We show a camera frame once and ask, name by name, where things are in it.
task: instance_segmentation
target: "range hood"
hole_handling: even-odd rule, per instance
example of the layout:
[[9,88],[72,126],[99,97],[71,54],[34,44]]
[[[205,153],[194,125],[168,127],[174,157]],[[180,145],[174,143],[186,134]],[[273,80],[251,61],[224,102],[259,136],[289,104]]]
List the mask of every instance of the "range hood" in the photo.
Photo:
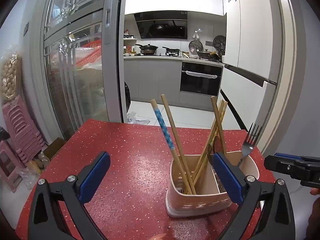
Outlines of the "range hood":
[[153,11],[135,13],[142,39],[187,39],[186,11]]

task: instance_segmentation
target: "red basket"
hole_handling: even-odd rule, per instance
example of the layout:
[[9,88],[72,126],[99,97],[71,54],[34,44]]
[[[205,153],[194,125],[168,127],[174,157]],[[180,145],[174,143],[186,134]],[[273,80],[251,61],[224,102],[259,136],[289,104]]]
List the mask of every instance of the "red basket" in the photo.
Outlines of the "red basket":
[[81,60],[78,60],[76,62],[76,67],[80,68],[88,63],[93,63],[97,60],[97,58],[101,57],[101,40],[98,41],[92,41],[84,46],[82,48],[97,48],[93,52],[91,52],[88,56],[82,58]]

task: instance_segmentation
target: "pink plastic stool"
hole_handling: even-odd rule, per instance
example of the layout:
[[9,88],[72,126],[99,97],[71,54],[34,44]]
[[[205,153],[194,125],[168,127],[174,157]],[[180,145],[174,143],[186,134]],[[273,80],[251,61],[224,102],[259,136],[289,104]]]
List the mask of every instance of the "pink plastic stool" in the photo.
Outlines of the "pink plastic stool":
[[15,192],[22,178],[16,173],[17,168],[24,168],[6,141],[0,142],[0,175],[12,192]]
[[27,163],[42,149],[44,140],[21,96],[2,106],[2,110],[13,147],[20,160]]

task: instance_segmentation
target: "oven handle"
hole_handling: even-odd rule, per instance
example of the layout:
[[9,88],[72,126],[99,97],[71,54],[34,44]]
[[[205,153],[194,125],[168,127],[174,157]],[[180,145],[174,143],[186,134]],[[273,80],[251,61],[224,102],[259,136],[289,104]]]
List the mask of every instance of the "oven handle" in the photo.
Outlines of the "oven handle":
[[186,73],[189,76],[194,76],[194,77],[204,77],[204,78],[212,78],[212,79],[216,79],[218,76],[217,75],[209,75],[209,74],[203,74],[203,73],[198,73],[198,72],[191,72],[191,71],[184,71],[182,70],[182,72]]

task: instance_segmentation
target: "fork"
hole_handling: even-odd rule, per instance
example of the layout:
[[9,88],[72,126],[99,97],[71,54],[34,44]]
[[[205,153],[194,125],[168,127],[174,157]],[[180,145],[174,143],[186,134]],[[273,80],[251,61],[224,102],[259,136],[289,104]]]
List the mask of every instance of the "fork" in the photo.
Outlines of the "fork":
[[252,125],[253,125],[253,123],[251,124],[250,129],[247,133],[247,136],[245,137],[245,139],[243,141],[242,149],[241,149],[243,156],[241,157],[241,159],[238,162],[238,165],[237,165],[238,167],[243,162],[244,158],[246,158],[247,155],[249,155],[253,151],[253,148],[255,147],[257,140],[258,140],[258,137],[261,133],[262,126],[259,129],[259,126],[257,126],[257,128],[256,128],[257,124],[254,124],[254,127],[252,129]]

